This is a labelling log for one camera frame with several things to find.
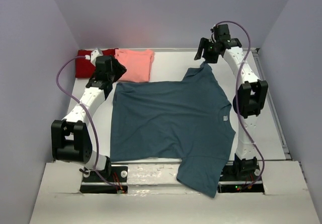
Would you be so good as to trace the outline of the folded red t-shirt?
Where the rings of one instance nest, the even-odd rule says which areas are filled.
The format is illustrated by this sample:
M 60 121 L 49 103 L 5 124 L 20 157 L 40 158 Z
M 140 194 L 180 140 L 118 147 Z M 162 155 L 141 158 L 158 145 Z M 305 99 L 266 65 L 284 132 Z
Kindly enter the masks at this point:
M 101 50 L 95 48 L 93 50 L 79 50 L 77 56 L 91 55 L 93 51 L 101 52 L 103 55 L 112 55 L 115 56 L 116 48 Z M 90 78 L 96 67 L 89 61 L 84 58 L 78 58 L 75 60 L 75 77 L 78 79 Z

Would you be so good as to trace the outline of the blue t-shirt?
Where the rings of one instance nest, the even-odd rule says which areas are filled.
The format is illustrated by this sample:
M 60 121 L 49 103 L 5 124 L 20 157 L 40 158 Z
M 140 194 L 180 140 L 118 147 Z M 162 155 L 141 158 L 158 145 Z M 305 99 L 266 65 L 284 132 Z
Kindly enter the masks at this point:
M 235 131 L 231 103 L 211 67 L 189 68 L 179 82 L 119 83 L 113 99 L 110 158 L 180 159 L 177 180 L 215 197 Z

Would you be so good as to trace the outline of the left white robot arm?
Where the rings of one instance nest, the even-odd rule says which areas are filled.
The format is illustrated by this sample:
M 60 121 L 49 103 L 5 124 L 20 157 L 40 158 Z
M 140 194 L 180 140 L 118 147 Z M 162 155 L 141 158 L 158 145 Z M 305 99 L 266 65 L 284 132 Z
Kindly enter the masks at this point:
M 95 70 L 74 108 L 61 120 L 51 124 L 52 156 L 55 160 L 77 163 L 101 178 L 110 177 L 112 167 L 108 156 L 100 154 L 99 140 L 93 122 L 96 110 L 107 100 L 113 84 L 126 68 L 112 55 L 85 55 Z

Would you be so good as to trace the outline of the folded pink t-shirt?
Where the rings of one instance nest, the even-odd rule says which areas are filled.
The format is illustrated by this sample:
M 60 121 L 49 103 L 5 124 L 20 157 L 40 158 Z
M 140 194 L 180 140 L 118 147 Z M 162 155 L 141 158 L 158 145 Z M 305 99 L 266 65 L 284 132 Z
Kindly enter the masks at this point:
M 118 81 L 134 83 L 147 83 L 150 81 L 150 72 L 154 61 L 154 52 L 152 50 L 116 49 L 115 58 L 126 68 L 126 73 Z

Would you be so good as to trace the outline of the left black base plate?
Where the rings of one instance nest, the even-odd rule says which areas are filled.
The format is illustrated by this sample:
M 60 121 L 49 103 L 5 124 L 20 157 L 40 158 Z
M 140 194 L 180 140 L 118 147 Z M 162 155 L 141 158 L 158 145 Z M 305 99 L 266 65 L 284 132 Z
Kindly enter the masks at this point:
M 80 192 L 83 194 L 126 194 L 128 192 L 128 167 L 112 165 L 111 174 L 105 171 L 90 171 L 85 167 L 82 173 Z

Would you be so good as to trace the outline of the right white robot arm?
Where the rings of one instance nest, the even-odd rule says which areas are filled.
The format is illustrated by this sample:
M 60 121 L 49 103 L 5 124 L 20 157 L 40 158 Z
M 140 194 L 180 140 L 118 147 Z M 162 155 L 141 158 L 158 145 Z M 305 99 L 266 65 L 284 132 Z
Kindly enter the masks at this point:
M 257 118 L 260 115 L 268 92 L 268 83 L 261 80 L 247 62 L 250 53 L 243 52 L 239 39 L 230 35 L 230 21 L 221 21 L 211 28 L 210 38 L 201 38 L 195 60 L 203 58 L 215 64 L 219 57 L 228 63 L 236 78 L 233 109 L 238 119 L 238 142 L 234 161 L 229 173 L 236 179 L 247 179 L 249 184 L 260 180 L 264 165 L 258 164 L 259 155 L 264 157 L 253 138 Z

